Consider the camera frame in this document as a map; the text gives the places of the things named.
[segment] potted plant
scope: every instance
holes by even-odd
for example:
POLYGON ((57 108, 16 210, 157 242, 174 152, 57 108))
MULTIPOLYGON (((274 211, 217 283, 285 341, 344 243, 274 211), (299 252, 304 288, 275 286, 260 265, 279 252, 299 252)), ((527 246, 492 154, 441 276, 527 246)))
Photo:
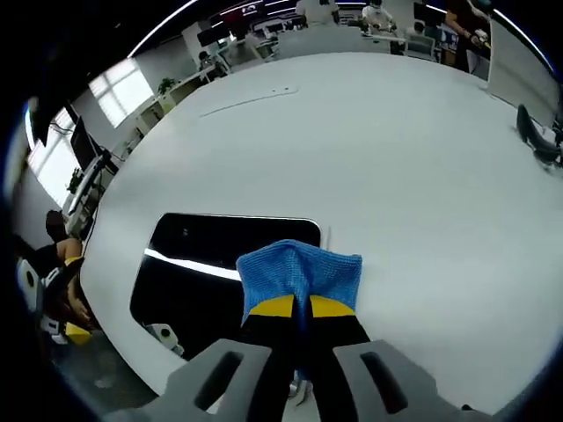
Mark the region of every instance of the potted plant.
POLYGON ((158 86, 158 93, 160 95, 165 95, 174 85, 176 81, 174 79, 170 79, 169 77, 165 77, 158 86))
POLYGON ((74 169, 74 171, 72 172, 72 178, 70 178, 69 186, 67 187, 67 191, 74 195, 77 192, 78 185, 80 185, 80 182, 82 182, 83 177, 84 174, 80 169, 74 169))

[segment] computer monitor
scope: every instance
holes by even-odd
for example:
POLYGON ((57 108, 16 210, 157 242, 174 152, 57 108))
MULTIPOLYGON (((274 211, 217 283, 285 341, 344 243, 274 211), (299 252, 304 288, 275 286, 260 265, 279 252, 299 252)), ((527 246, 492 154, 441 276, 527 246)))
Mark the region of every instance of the computer monitor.
POLYGON ((77 126, 70 138, 70 146, 77 158, 78 165, 83 171, 94 158, 102 153, 102 148, 88 135, 82 118, 78 118, 77 126))
POLYGON ((32 126, 32 135, 35 141, 41 141, 47 146, 48 130, 51 121, 61 111, 62 102, 50 101, 46 95, 30 98, 29 118, 32 126))
POLYGON ((197 39, 200 41, 202 47, 206 47, 209 44, 213 44, 223 38, 227 38, 230 35, 229 28, 223 24, 216 26, 215 28, 209 28, 205 31, 201 31, 197 34, 197 39))

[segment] white shirt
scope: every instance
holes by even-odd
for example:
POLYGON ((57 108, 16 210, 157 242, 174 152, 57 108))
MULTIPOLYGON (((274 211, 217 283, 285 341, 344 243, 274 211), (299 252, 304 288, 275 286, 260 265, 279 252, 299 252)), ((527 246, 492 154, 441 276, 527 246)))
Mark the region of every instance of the white shirt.
POLYGON ((381 29, 389 29, 393 16, 383 7, 366 6, 362 9, 362 18, 370 26, 379 26, 381 29))
POLYGON ((334 0, 328 4, 320 4, 319 0, 300 0, 296 6, 296 14, 307 18, 307 25, 336 25, 333 13, 338 11, 334 0))

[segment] gray gripper finger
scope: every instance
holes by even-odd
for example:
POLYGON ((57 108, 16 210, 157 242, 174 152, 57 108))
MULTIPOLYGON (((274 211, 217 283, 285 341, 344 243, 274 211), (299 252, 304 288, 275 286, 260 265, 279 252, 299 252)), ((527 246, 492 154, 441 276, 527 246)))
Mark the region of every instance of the gray gripper finger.
POLYGON ((359 422, 490 421, 478 411, 461 411, 438 396, 435 379, 383 340, 335 347, 354 398, 359 422))
POLYGON ((271 349, 220 339, 173 372, 165 393, 140 409, 106 420, 243 422, 271 349), (223 395, 215 414, 207 413, 223 395))

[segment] floor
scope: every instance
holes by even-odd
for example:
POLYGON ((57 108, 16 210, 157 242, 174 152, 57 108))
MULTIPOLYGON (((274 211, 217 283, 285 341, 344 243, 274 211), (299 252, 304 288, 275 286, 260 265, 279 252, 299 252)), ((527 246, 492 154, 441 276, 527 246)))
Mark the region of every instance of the floor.
POLYGON ((100 416, 143 406, 156 397, 101 331, 85 345, 60 346, 54 355, 70 387, 100 416))

